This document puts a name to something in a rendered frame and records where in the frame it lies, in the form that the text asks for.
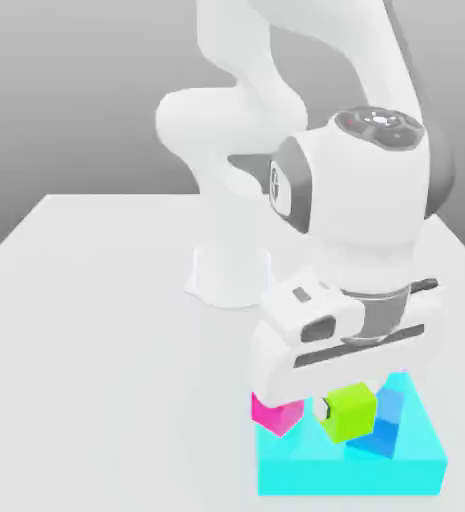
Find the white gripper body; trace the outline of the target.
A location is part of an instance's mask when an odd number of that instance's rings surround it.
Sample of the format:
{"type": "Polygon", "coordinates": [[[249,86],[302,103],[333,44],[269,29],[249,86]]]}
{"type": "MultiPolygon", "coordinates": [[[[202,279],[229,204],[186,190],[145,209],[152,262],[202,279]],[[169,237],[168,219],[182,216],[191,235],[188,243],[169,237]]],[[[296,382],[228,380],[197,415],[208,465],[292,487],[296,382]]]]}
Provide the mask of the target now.
{"type": "Polygon", "coordinates": [[[443,349],[443,292],[410,296],[400,326],[374,346],[290,347],[261,321],[250,342],[249,385],[260,402],[278,407],[360,382],[383,385],[394,372],[424,374],[443,349]]]}

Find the small green cube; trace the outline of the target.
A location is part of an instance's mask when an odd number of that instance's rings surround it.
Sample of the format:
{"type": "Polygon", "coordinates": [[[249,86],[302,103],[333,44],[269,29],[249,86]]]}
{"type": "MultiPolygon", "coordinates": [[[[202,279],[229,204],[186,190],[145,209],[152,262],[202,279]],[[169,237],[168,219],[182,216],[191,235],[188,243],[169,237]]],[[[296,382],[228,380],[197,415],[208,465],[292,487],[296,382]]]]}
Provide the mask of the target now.
{"type": "Polygon", "coordinates": [[[333,443],[346,442],[372,432],[377,397],[365,383],[331,391],[324,401],[328,413],[321,425],[333,443]]]}

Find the small pink cube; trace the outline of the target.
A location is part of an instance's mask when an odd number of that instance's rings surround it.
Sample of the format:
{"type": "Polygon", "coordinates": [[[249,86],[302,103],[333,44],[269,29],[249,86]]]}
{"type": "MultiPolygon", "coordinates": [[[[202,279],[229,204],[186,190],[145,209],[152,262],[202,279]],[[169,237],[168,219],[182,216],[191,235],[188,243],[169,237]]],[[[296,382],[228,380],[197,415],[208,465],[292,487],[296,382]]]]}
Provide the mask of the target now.
{"type": "Polygon", "coordinates": [[[304,402],[302,400],[270,408],[265,406],[255,393],[251,394],[252,420],[277,437],[283,437],[289,432],[302,419],[303,415],[304,402]]]}

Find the small blue cube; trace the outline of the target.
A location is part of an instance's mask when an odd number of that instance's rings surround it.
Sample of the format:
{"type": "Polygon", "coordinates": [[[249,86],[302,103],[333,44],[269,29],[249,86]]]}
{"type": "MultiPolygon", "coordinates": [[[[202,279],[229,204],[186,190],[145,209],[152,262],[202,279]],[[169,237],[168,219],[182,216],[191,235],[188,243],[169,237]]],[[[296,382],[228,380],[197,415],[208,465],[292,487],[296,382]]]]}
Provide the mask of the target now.
{"type": "Polygon", "coordinates": [[[377,412],[371,433],[346,443],[348,447],[392,458],[398,438],[404,393],[384,386],[377,394],[377,412]]]}

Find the large cyan box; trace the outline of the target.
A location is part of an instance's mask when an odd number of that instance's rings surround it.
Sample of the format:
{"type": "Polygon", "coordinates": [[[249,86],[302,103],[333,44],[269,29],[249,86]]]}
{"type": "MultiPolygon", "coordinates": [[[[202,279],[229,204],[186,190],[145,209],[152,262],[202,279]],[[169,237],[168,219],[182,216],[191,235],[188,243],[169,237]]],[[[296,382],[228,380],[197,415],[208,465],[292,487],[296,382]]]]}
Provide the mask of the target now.
{"type": "Polygon", "coordinates": [[[333,443],[307,400],[303,418],[283,437],[255,427],[258,494],[439,494],[448,459],[410,375],[392,373],[384,386],[404,393],[392,458],[333,443]]]}

